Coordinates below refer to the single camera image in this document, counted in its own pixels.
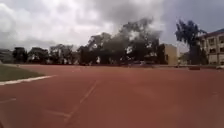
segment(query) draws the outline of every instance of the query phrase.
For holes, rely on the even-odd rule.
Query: tree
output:
[[[110,63],[121,64],[126,61],[126,48],[128,47],[129,40],[122,34],[117,34],[111,40],[103,44],[103,49],[109,55]]]
[[[78,48],[79,53],[79,64],[80,65],[88,65],[92,60],[92,54],[89,51],[89,48],[87,46],[81,46]]]
[[[166,57],[165,57],[165,45],[159,45],[157,49],[157,63],[159,64],[167,64]]]
[[[28,54],[25,48],[23,47],[15,47],[12,54],[16,63],[24,63],[27,61]]]
[[[200,50],[200,61],[201,61],[201,64],[203,65],[206,65],[209,63],[207,55],[206,55],[206,51],[204,49]]]
[[[123,25],[120,33],[129,38],[129,57],[135,61],[143,61],[146,56],[156,56],[159,46],[160,31],[150,27],[152,19],[143,18]]]
[[[56,64],[74,63],[73,45],[59,44],[50,47],[50,58]]]
[[[40,47],[33,47],[28,53],[29,61],[34,63],[45,63],[48,58],[48,50]]]
[[[100,35],[91,36],[88,42],[88,48],[90,50],[102,46],[104,43],[108,42],[111,39],[111,35],[108,33],[101,33]]]
[[[189,59],[191,64],[200,63],[200,34],[206,33],[205,31],[198,28],[198,25],[193,21],[184,23],[182,20],[176,24],[176,38],[177,41],[183,41],[189,46]]]

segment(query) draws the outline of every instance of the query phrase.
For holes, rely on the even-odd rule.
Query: red running track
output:
[[[5,128],[221,128],[224,72],[21,66],[52,78],[0,87]]]

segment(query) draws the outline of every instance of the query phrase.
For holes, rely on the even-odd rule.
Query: green grass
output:
[[[0,82],[39,77],[39,76],[43,75],[25,69],[21,69],[18,67],[0,65]]]

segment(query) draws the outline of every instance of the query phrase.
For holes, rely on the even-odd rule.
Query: sky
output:
[[[176,22],[193,20],[212,32],[224,27],[223,0],[0,0],[0,48],[85,45],[90,36],[115,34],[128,21],[153,18],[161,43],[176,41]]]

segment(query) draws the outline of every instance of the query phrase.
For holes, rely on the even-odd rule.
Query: window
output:
[[[209,42],[210,46],[215,45],[215,39],[214,38],[209,39],[208,42]]]
[[[220,52],[224,52],[224,47],[220,48]]]
[[[224,43],[224,36],[219,37],[219,43]]]
[[[215,48],[212,48],[212,49],[209,50],[209,52],[210,53],[216,53],[216,49]]]

